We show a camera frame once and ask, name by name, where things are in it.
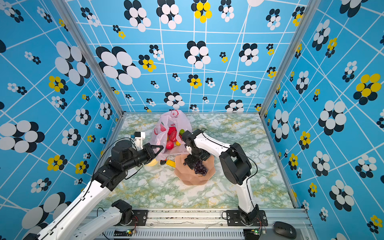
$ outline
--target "white plastic bag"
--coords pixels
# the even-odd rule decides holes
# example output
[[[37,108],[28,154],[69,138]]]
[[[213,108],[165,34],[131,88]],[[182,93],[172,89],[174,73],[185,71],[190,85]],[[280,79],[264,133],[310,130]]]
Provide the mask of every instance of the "white plastic bag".
[[[168,130],[170,127],[176,127],[177,135],[176,140],[180,143],[180,146],[174,146],[173,149],[166,149]],[[156,157],[157,161],[165,160],[168,155],[180,155],[189,154],[184,146],[183,140],[180,138],[180,130],[192,132],[191,123],[187,116],[180,110],[172,110],[166,112],[160,116],[157,122],[151,140],[149,141],[152,145],[163,145],[164,149]]]

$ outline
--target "fake fruit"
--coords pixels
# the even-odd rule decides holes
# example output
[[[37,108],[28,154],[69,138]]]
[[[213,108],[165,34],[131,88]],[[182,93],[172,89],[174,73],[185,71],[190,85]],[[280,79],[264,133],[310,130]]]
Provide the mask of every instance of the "fake fruit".
[[[169,136],[169,140],[171,140],[172,142],[176,142],[176,135],[177,131],[173,131]]]
[[[166,149],[171,150],[174,146],[174,143],[172,141],[167,141]]]
[[[175,127],[170,127],[168,130],[168,135],[170,135],[172,132],[177,131]]]

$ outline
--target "blue wallpaper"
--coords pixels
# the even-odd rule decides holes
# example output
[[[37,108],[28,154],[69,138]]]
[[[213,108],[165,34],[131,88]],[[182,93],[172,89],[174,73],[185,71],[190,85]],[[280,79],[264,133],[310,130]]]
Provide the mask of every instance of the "blue wallpaper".
[[[308,0],[67,1],[127,112],[255,112]]]
[[[118,116],[51,1],[0,10],[0,239],[18,240],[86,186]]]
[[[264,115],[319,239],[384,239],[383,12],[321,1]]]

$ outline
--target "yellow object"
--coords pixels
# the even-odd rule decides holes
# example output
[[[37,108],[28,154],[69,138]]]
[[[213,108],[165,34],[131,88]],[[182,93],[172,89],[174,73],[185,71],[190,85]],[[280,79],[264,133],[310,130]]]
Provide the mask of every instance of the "yellow object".
[[[171,167],[176,167],[175,162],[172,161],[172,160],[167,160],[166,164],[169,165],[169,166],[171,166]]]
[[[158,163],[158,161],[157,161],[156,158],[155,158],[155,159],[153,159],[150,163],[146,164],[146,166],[148,166],[148,167],[153,167],[153,166],[155,166],[157,163]]]

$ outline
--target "black mouse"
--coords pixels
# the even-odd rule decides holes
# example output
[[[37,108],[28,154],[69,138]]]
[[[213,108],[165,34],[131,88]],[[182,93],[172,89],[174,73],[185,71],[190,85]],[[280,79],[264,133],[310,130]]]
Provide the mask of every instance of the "black mouse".
[[[289,239],[296,239],[297,233],[296,229],[292,226],[289,225],[288,223],[285,222],[275,222],[275,224],[272,225],[275,233],[289,238]]]

